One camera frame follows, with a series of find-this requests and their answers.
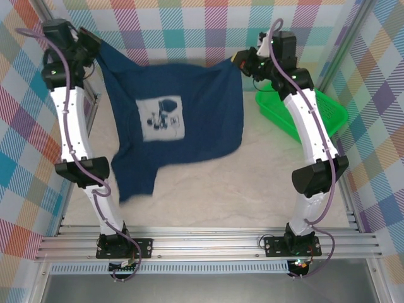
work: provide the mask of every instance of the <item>plaid wall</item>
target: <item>plaid wall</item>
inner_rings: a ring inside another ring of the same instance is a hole
[[[341,32],[338,34],[338,37],[336,38],[333,47],[331,49],[331,51],[328,54],[327,60],[325,62],[325,64],[323,65],[319,78],[317,80],[317,84],[319,85],[321,83],[321,81],[324,79],[324,76],[326,75],[328,68],[331,64],[331,62],[333,62],[335,54],[337,52],[337,50],[340,48],[341,46],[341,42],[343,41],[343,39],[345,38],[345,36],[347,35],[348,29],[351,26],[352,22],[355,19],[356,14],[358,13],[358,10],[360,8],[360,5],[364,2],[364,0],[355,0],[355,3],[353,4],[349,15],[347,17],[347,19],[345,20]]]
[[[15,303],[28,294],[32,260],[58,223],[69,182],[54,172],[61,139],[40,76],[46,45],[14,31],[40,31],[40,21],[28,0],[0,7],[0,302]]]
[[[56,17],[84,26],[146,65],[210,66],[257,44],[279,17],[297,36],[300,66],[314,81],[338,48],[361,0],[45,0]],[[254,90],[245,79],[245,90]]]
[[[327,93],[349,111],[337,136],[368,232],[404,296],[404,1],[379,0]]]

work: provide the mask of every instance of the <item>green plastic tray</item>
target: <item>green plastic tray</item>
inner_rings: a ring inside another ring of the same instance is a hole
[[[260,89],[262,91],[272,90],[271,83]],[[335,102],[319,90],[316,90],[316,99],[324,126],[327,130],[328,136],[331,137],[348,121],[348,112],[342,105]],[[300,142],[299,134],[292,116],[285,104],[280,100],[277,92],[258,91],[256,94],[256,101],[262,115],[291,135],[296,141]]]

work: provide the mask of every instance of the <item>purple cable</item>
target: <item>purple cable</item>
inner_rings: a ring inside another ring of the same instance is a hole
[[[61,52],[61,50],[52,41],[50,41],[47,37],[45,37],[45,35],[42,35],[41,33],[34,32],[34,31],[29,30],[27,28],[15,28],[15,31],[17,33],[19,33],[20,35],[23,35],[23,36],[26,36],[26,37],[31,37],[31,38],[37,38],[37,39],[44,40],[45,42],[47,42],[49,44],[50,47],[52,47],[54,49],[54,51],[56,52],[56,54],[59,56],[59,58],[62,61],[64,72],[66,74],[66,98],[65,98],[65,102],[64,102],[64,108],[63,108],[63,126],[64,126],[64,135],[66,137],[66,143],[68,145],[71,157],[73,158],[73,160],[74,160],[75,164],[77,165],[77,167],[82,171],[82,173],[84,173],[85,175],[87,175],[88,177],[93,179],[94,181],[97,181],[98,183],[102,184],[107,189],[107,192],[105,194],[101,193],[101,192],[99,192],[99,191],[97,191],[95,189],[92,191],[95,207],[97,208],[98,214],[100,215],[101,219],[114,232],[116,232],[117,234],[121,235],[125,239],[132,242],[133,245],[136,247],[136,249],[139,252],[139,262],[138,262],[136,268],[134,269],[133,273],[130,276],[128,276],[126,279],[118,279],[115,276],[116,270],[114,270],[112,272],[112,276],[114,277],[115,282],[116,281],[126,282],[126,281],[132,279],[132,277],[134,277],[135,273],[139,270],[139,267],[140,267],[140,264],[141,264],[141,249],[140,249],[139,244],[136,243],[136,241],[134,241],[132,238],[128,237],[126,234],[124,234],[123,232],[121,232],[119,229],[115,228],[111,223],[108,222],[107,218],[104,216],[104,214],[101,211],[100,205],[98,204],[97,196],[100,196],[100,197],[108,197],[108,196],[110,196],[111,195],[111,187],[104,180],[99,179],[97,176],[95,176],[92,173],[90,173],[89,171],[87,171],[80,164],[80,161],[78,160],[77,156],[75,155],[75,151],[73,150],[73,146],[71,144],[70,135],[69,135],[69,128],[68,128],[68,113],[69,113],[68,107],[69,107],[69,98],[70,98],[70,70],[69,70],[69,64],[68,64],[65,56]]]
[[[305,276],[306,278],[308,278],[310,276],[313,276],[315,273],[319,272],[320,270],[322,270],[328,264],[328,262],[330,261],[332,255],[334,254],[334,250],[335,250],[335,239],[334,239],[334,237],[329,232],[320,230],[320,229],[314,227],[313,225],[319,223],[322,219],[324,219],[324,217],[326,216],[328,210],[331,207],[331,203],[333,201],[333,196],[334,196],[334,192],[335,192],[336,173],[335,173],[335,166],[334,166],[333,157],[331,156],[330,149],[328,148],[328,145],[327,145],[327,139],[326,139],[326,137],[325,137],[325,135],[323,133],[320,120],[317,117],[317,114],[314,112],[313,106],[311,105],[309,99],[307,99],[307,96],[302,91],[302,89],[295,83],[295,81],[293,81],[293,79],[291,79],[291,77],[289,77],[289,75],[286,72],[284,72],[284,70],[279,65],[278,61],[276,60],[275,54],[273,52],[273,46],[272,46],[272,43],[271,43],[272,38],[273,38],[273,33],[275,31],[279,31],[282,28],[282,26],[283,26],[283,19],[279,18],[274,22],[274,24],[272,24],[272,27],[270,29],[270,33],[269,33],[269,37],[268,37],[268,44],[269,44],[269,49],[270,49],[270,57],[272,59],[273,64],[275,65],[276,69],[279,71],[279,73],[296,89],[296,91],[298,91],[298,93],[302,96],[304,102],[308,106],[309,110],[311,111],[313,119],[314,119],[314,122],[316,123],[316,126],[318,128],[319,135],[321,137],[321,141],[323,142],[324,151],[326,152],[327,158],[330,161],[330,167],[331,167],[331,189],[330,189],[330,195],[328,196],[327,205],[326,205],[324,211],[322,212],[320,217],[315,221],[310,222],[308,219],[304,220],[307,224],[309,224],[311,226],[311,228],[314,231],[319,232],[321,234],[328,235],[331,238],[331,241],[332,241],[331,252],[328,255],[326,261],[324,262],[324,264],[322,266],[320,266],[319,268],[316,268],[314,271],[312,271],[311,273],[309,273],[309,274],[307,274]]]

